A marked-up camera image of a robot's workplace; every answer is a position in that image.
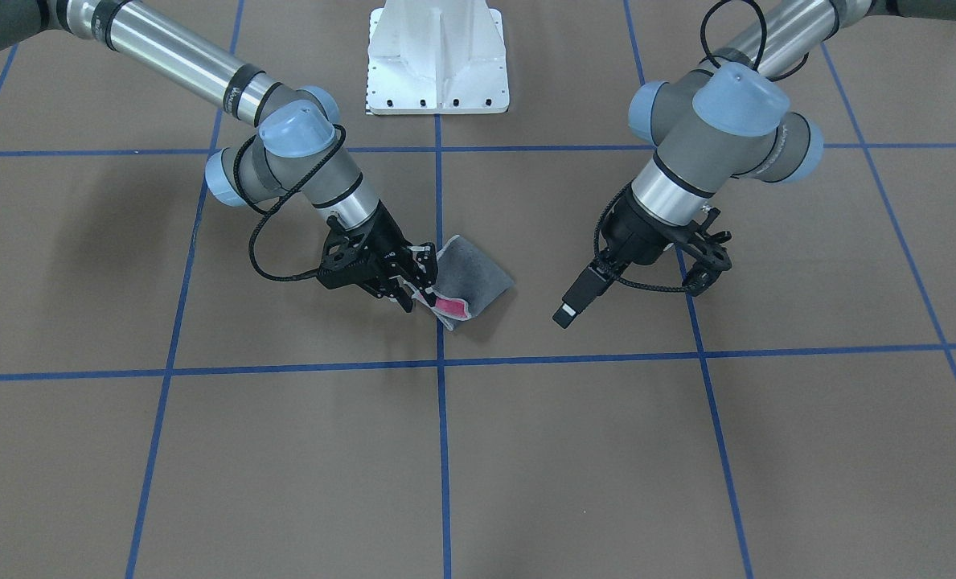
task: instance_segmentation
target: folded cloth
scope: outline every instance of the folded cloth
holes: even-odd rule
[[[514,286],[491,257],[459,235],[453,236],[437,254],[438,279],[434,282],[434,306],[429,306],[449,332],[474,318],[503,292]],[[427,305],[419,294],[416,300]]]

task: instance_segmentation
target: robotic arm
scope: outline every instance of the robotic arm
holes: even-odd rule
[[[792,183],[820,163],[822,132],[801,114],[790,113],[789,97],[774,83],[798,70],[794,65],[805,63],[811,49],[871,14],[956,21],[956,0],[784,0],[766,15],[755,2],[743,0],[760,23],[710,51],[706,23],[730,1],[707,12],[701,29],[707,56],[696,69],[675,84],[648,82],[636,92],[629,126],[657,150],[600,216],[593,259],[552,316],[559,326],[569,326],[615,281],[699,296],[731,269],[724,249],[731,234],[707,231],[720,215],[712,198],[725,181]],[[700,213],[703,219],[695,221]],[[600,235],[606,249],[600,249]],[[681,286],[643,285],[622,277],[631,264],[651,265],[671,246],[695,259]]]
[[[0,0],[0,51],[50,29],[132,56],[257,127],[257,136],[238,150],[228,148],[210,158],[206,179],[221,202],[249,205],[261,213],[249,246],[261,275],[277,281],[315,277],[327,289],[358,285],[376,298],[397,301],[408,312],[416,289],[434,305],[433,243],[414,245],[405,239],[342,147],[345,129],[338,125],[338,106],[323,89],[287,87],[139,1]],[[300,191],[330,228],[320,266],[293,276],[268,274],[254,257],[256,236]],[[274,199],[269,209],[257,206]]]

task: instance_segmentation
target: black cable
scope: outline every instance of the black cable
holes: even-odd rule
[[[709,42],[706,40],[706,28],[710,22],[710,16],[713,16],[714,12],[717,12],[724,4],[732,2],[734,0],[720,0],[717,4],[714,4],[710,10],[706,11],[706,15],[703,16],[702,25],[699,26],[699,43],[703,45],[703,52],[706,54],[706,59],[710,61],[710,64],[720,68],[720,62],[717,61],[716,55],[713,54],[713,50],[710,48]],[[757,51],[757,61],[753,62],[753,70],[760,70],[761,62],[764,62],[764,49],[767,47],[767,16],[764,15],[764,11],[760,8],[760,4],[756,3],[756,0],[741,0],[746,4],[749,4],[753,8],[753,12],[757,14],[757,21],[760,21],[760,49]],[[779,74],[779,76],[768,76],[767,80],[771,82],[777,82],[779,80],[785,80],[793,74],[796,74],[802,67],[806,66],[807,60],[810,58],[808,54],[802,55],[802,60],[798,62],[798,65],[794,66],[793,69],[789,72]]]
[[[242,191],[242,181],[238,176],[239,165],[242,163],[242,157],[245,154],[245,151],[249,150],[253,140],[256,139],[256,135],[249,137],[249,139],[242,144],[241,148],[239,148],[238,154],[235,155],[235,192],[239,195],[239,197],[245,200],[249,207],[252,207],[252,209],[256,210],[257,213],[261,213],[263,215],[262,219],[260,219],[260,223],[256,224],[256,228],[252,230],[252,235],[249,236],[249,263],[252,264],[252,268],[256,270],[256,273],[260,274],[264,278],[267,278],[271,281],[301,281],[302,279],[312,279],[317,277],[317,274],[319,274],[320,270],[318,269],[307,270],[295,275],[272,275],[271,273],[265,272],[264,269],[260,267],[260,264],[256,262],[256,239],[260,237],[260,233],[262,230],[264,230],[264,226],[267,224],[267,221],[271,220],[271,217],[275,216],[277,212],[281,210],[282,206],[284,206],[289,199],[293,198],[295,194],[301,191],[302,187],[304,187],[306,183],[308,183],[308,181],[312,179],[317,172],[323,169],[324,165],[326,165],[327,162],[334,157],[334,154],[337,154],[338,151],[341,150],[342,145],[346,142],[346,130],[345,127],[342,127],[341,125],[334,125],[334,127],[338,130],[338,142],[334,144],[334,147],[331,148],[330,151],[327,151],[327,154],[324,155],[324,157],[321,158],[316,165],[314,165],[313,169],[310,169],[310,172],[307,173],[307,175],[298,180],[298,183],[295,183],[294,186],[288,188],[287,193],[279,197],[274,205],[272,205],[269,209],[260,209],[256,203],[249,200],[247,195]]]
[[[603,270],[606,275],[609,275],[610,279],[620,283],[620,285],[627,285],[628,287],[631,287],[631,289],[644,290],[644,292],[659,292],[662,294],[687,294],[688,290],[691,289],[690,285],[650,285],[650,283],[639,283],[624,278],[621,276],[621,274],[618,274],[616,271],[614,271],[613,265],[611,265],[605,259],[605,257],[603,257],[602,251],[599,249],[599,235],[600,232],[602,232],[603,223],[606,221],[606,216],[608,216],[611,210],[613,210],[613,206],[617,205],[617,201],[620,201],[621,195],[624,195],[625,191],[628,191],[628,187],[622,188],[616,195],[613,196],[613,199],[606,204],[606,209],[603,209],[603,212],[599,215],[599,220],[596,221],[595,239],[592,242],[592,249],[594,250],[594,260],[596,265],[598,265],[599,269]]]

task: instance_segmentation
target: light blue joint cap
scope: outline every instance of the light blue joint cap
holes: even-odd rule
[[[714,129],[739,137],[761,137],[782,122],[790,102],[774,82],[730,62],[695,93],[691,107]]]
[[[307,101],[290,102],[260,123],[264,147],[278,157],[300,158],[318,154],[334,142],[334,127],[317,105]]]
[[[334,122],[336,125],[341,124],[342,111],[338,110],[338,103],[334,102],[334,96],[331,96],[330,92],[320,87],[314,87],[313,85],[302,87],[300,91],[309,92],[313,95],[313,98],[317,99],[320,106],[324,107],[324,113],[327,113],[328,121]]]
[[[628,128],[636,137],[654,146],[660,143],[653,140],[653,105],[657,103],[657,95],[665,84],[661,80],[646,82],[635,93],[628,107]]]
[[[807,127],[810,129],[810,144],[806,147],[806,157],[802,158],[802,164],[793,171],[792,175],[780,181],[775,181],[776,183],[796,183],[796,181],[813,173],[813,170],[820,165],[820,158],[824,155],[824,134],[820,132],[820,127],[813,124],[813,121],[810,121],[809,118],[805,118],[805,120]]]
[[[206,187],[210,188],[210,193],[217,201],[228,205],[228,207],[241,207],[245,201],[235,193],[235,188],[231,185],[231,179],[228,179],[227,173],[224,173],[224,161],[221,160],[225,150],[215,153],[206,161]]]

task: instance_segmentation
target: brown floor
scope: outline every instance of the brown floor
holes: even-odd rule
[[[374,0],[151,4],[328,88],[405,233],[517,286],[442,334],[265,281],[256,214],[202,184],[249,128],[64,33],[3,52],[0,577],[956,578],[956,23],[814,51],[782,87],[826,158],[716,197],[735,268],[564,332],[650,158],[629,99],[698,62],[711,2],[497,0],[511,109],[444,120],[363,114]],[[323,233],[293,205],[261,257],[305,269]]]

